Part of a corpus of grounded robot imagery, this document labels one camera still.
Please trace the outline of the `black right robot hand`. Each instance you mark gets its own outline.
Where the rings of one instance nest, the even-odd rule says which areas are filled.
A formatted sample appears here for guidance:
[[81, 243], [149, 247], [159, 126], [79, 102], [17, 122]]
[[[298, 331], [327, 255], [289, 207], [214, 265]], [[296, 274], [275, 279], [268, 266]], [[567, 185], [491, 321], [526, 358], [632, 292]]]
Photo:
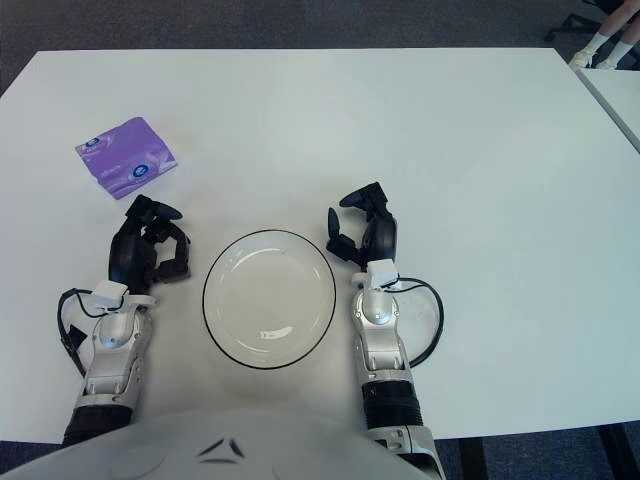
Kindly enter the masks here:
[[395, 260], [397, 246], [397, 222], [387, 209], [388, 199], [379, 182], [370, 183], [339, 202], [342, 208], [357, 208], [366, 214], [367, 227], [360, 247], [350, 237], [340, 232], [336, 211], [328, 209], [327, 227], [329, 240], [326, 249], [344, 261], [358, 265], [362, 271], [371, 261]]

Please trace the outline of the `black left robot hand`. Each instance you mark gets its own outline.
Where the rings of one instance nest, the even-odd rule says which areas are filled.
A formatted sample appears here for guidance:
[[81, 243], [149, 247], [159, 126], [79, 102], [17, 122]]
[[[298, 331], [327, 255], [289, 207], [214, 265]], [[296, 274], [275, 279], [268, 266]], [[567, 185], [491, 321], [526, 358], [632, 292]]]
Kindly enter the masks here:
[[[174, 223], [183, 218], [178, 210], [138, 195], [125, 217], [111, 242], [111, 281], [126, 285], [133, 295], [148, 295], [157, 283], [177, 282], [190, 276], [190, 240]], [[169, 238], [176, 241], [174, 257], [158, 262], [155, 246]]]

